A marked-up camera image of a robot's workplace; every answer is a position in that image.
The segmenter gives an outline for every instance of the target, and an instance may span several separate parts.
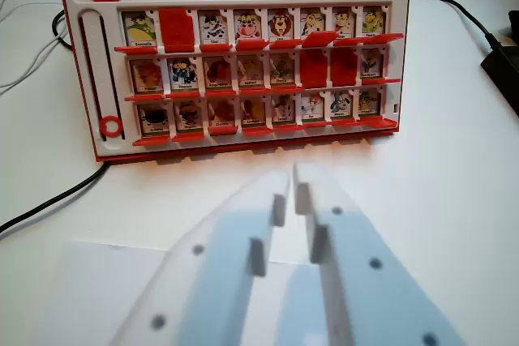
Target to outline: cartoon cow picture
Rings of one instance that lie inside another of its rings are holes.
[[[256,15],[244,13],[236,19],[236,22],[236,39],[261,37],[258,29],[259,20]]]

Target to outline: cartoon dog picture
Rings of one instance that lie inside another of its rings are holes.
[[[181,58],[169,64],[169,72],[173,83],[191,84],[196,81],[196,72],[189,60]]]
[[[376,9],[363,12],[362,32],[374,36],[384,32],[384,13]]]
[[[380,52],[378,49],[366,49],[362,51],[362,72],[361,76],[378,77],[380,76]]]
[[[334,93],[333,102],[330,105],[332,113],[346,113],[349,112],[350,99],[348,99],[345,93]]]
[[[307,11],[307,13],[302,13],[301,23],[301,36],[309,36],[313,32],[324,30],[324,16],[319,12]]]
[[[236,19],[236,39],[260,38],[260,19],[252,13],[243,13]]]
[[[270,27],[271,36],[274,40],[283,36],[291,38],[292,21],[283,10],[278,10],[276,14],[272,16],[268,21],[268,26]]]
[[[131,66],[137,93],[162,90],[161,68],[153,60],[134,60]]]
[[[192,128],[198,125],[199,109],[193,100],[183,101],[178,109],[178,115],[186,127]]]
[[[348,11],[338,11],[335,15],[335,31],[339,38],[351,38],[354,30],[354,16]]]
[[[203,44],[227,42],[227,24],[215,11],[209,11],[199,17],[200,33]]]

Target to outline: black cable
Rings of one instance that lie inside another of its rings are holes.
[[[110,167],[110,162],[105,162],[92,176],[90,176],[86,180],[83,180],[77,186],[70,188],[69,190],[66,190],[62,194],[59,194],[58,196],[53,197],[51,200],[47,200],[45,203],[40,204],[38,207],[34,207],[31,211],[27,211],[24,214],[22,214],[20,216],[16,216],[14,219],[11,219],[8,222],[2,224],[2,226],[0,226],[0,234],[3,233],[4,231],[6,231],[8,228],[14,226],[15,224],[23,222],[27,218],[30,218],[31,216],[37,214],[38,212],[46,209],[49,206],[52,206],[53,204],[59,202],[60,200],[63,200],[64,198],[70,196],[71,194],[74,194],[75,192],[84,188],[91,182],[94,182],[97,178],[101,177],[103,175],[103,173],[105,173],[109,167]]]
[[[484,34],[490,46],[495,49],[496,47],[500,47],[501,43],[483,26],[481,22],[479,22],[475,16],[470,14],[460,3],[455,0],[441,0],[442,2],[446,2],[455,6],[459,11],[463,13],[472,23],[474,23]]]
[[[58,33],[58,23],[59,23],[59,20],[64,15],[65,15],[65,10],[61,10],[58,12],[58,14],[56,16],[54,16],[54,19],[52,19],[52,33],[54,34],[54,36],[58,37],[58,41],[60,44],[65,46],[67,49],[72,50],[72,45],[69,44],[68,42],[66,42],[65,40],[63,40],[63,38],[61,38]]]

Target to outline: screw hole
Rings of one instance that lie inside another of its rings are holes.
[[[155,315],[152,319],[152,329],[160,330],[165,325],[165,317],[164,315],[158,314]]]
[[[436,346],[438,344],[438,340],[436,340],[435,335],[431,333],[425,334],[422,338],[422,341],[426,346]]]
[[[382,267],[382,261],[380,261],[378,258],[372,258],[370,260],[370,267],[373,269],[380,269]]]
[[[194,245],[193,246],[193,254],[194,255],[199,255],[199,254],[202,254],[204,252],[205,248],[203,245]]]

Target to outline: cartoon character picture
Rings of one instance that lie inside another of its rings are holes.
[[[364,7],[362,13],[362,34],[364,36],[378,36],[384,33],[384,17],[380,7]]]
[[[210,100],[208,111],[210,126],[234,126],[233,99]]]
[[[161,68],[153,60],[130,61],[135,94],[162,92]]]
[[[236,40],[261,38],[261,19],[254,10],[240,11],[234,14]]]
[[[168,113],[160,105],[140,105],[138,110],[143,137],[169,134]]]
[[[196,70],[189,58],[168,59],[168,69],[173,90],[193,91],[198,89]]]
[[[155,25],[144,11],[123,12],[122,20],[129,46],[154,46],[157,44]]]
[[[317,8],[301,9],[301,36],[324,30],[324,15]]]
[[[261,98],[242,101],[242,126],[262,126],[265,124],[265,103]]]
[[[380,94],[375,89],[367,89],[358,96],[358,115],[378,115],[380,111]]]
[[[202,131],[202,113],[193,100],[175,102],[177,131],[179,133]]]
[[[339,33],[339,39],[352,38],[355,29],[355,14],[349,7],[333,9],[335,16],[335,31]]]
[[[288,94],[272,97],[272,123],[294,123],[295,101]]]
[[[285,10],[268,11],[268,37],[270,41],[291,40],[294,38],[292,15]]]
[[[238,56],[238,77],[240,87],[263,85],[263,62],[258,56]]]
[[[230,64],[223,57],[204,58],[207,89],[229,89],[232,87]]]
[[[333,94],[333,102],[330,105],[330,116],[332,119],[351,117],[352,97],[348,92]]]
[[[301,110],[303,122],[314,122],[323,120],[323,98],[319,93],[301,96]]]
[[[199,26],[202,44],[227,43],[227,22],[218,11],[202,11]]]
[[[294,83],[294,60],[287,53],[271,54],[270,84],[286,85]]]
[[[360,77],[380,77],[382,54],[378,49],[363,49],[361,52]]]

